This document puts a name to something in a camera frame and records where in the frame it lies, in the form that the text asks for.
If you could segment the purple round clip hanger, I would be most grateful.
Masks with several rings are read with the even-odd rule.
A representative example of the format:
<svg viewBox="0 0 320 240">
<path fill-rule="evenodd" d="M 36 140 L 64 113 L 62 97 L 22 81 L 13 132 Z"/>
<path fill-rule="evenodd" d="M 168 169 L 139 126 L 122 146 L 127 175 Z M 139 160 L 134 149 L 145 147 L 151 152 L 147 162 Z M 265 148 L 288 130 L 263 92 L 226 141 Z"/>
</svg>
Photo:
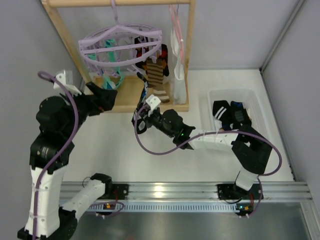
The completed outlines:
<svg viewBox="0 0 320 240">
<path fill-rule="evenodd" d="M 162 30 L 147 24 L 120 23 L 116 2 L 111 1 L 115 24 L 98 29 L 78 41 L 80 55 L 91 73 L 103 76 L 148 58 L 157 59 L 162 48 Z M 105 47 L 106 40 L 114 39 L 116 46 Z M 110 62 L 108 52 L 115 52 L 116 62 Z"/>
</svg>

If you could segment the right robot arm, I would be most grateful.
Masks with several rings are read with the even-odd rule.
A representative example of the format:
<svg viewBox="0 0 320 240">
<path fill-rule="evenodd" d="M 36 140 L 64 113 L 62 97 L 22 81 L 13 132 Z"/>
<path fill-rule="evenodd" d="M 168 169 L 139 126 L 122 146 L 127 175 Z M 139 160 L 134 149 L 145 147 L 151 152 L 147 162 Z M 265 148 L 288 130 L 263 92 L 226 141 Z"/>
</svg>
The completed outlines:
<svg viewBox="0 0 320 240">
<path fill-rule="evenodd" d="M 147 128 L 154 127 L 169 138 L 178 150 L 214 154 L 214 160 L 224 160 L 239 167 L 233 190 L 236 195 L 248 193 L 260 175 L 265 173 L 271 152 L 269 141 L 249 125 L 238 130 L 208 131 L 184 123 L 173 109 L 145 109 L 138 114 Z"/>
</svg>

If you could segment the black sock with blue accents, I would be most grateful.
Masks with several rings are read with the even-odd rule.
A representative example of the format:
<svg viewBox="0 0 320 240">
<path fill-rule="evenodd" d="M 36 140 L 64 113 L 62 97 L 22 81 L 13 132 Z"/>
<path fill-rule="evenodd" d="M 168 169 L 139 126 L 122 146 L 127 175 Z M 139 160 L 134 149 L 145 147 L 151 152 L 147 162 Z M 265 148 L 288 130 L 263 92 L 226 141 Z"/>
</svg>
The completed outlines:
<svg viewBox="0 0 320 240">
<path fill-rule="evenodd" d="M 146 127 L 145 121 L 137 113 L 143 107 L 146 101 L 148 90 L 149 90 L 149 83 L 148 83 L 148 80 L 140 72 L 137 72 L 136 75 L 140 80 L 143 81 L 143 89 L 141 91 L 141 95 L 140 95 L 137 107 L 133 113 L 131 122 L 137 134 L 140 135 L 147 130 L 147 127 Z"/>
</svg>

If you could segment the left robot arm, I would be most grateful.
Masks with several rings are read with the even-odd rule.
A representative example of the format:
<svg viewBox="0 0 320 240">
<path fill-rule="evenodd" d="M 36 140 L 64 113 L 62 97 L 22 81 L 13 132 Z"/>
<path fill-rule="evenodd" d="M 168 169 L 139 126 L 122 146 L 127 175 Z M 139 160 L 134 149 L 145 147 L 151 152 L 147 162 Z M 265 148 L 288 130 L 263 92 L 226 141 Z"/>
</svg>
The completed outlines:
<svg viewBox="0 0 320 240">
<path fill-rule="evenodd" d="M 78 221 L 100 197 L 113 193 L 112 178 L 95 173 L 87 185 L 60 206 L 63 177 L 74 148 L 73 138 L 87 117 L 110 111 L 117 90 L 87 84 L 91 94 L 51 96 L 43 100 L 36 114 L 40 133 L 30 147 L 32 194 L 26 225 L 17 232 L 20 240 L 69 240 Z"/>
</svg>

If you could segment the brown striped sock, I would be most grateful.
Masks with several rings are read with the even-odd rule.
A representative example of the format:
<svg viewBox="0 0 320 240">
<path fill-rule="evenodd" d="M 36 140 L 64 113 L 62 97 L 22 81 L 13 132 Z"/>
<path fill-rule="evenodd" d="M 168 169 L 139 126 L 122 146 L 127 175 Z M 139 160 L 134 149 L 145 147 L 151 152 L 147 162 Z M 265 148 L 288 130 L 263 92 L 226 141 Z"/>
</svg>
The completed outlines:
<svg viewBox="0 0 320 240">
<path fill-rule="evenodd" d="M 153 95 L 157 96 L 162 103 L 170 101 L 170 97 L 164 88 L 164 74 L 162 60 L 157 59 L 154 63 L 151 59 L 146 61 L 146 74 L 149 87 L 153 89 Z"/>
</svg>

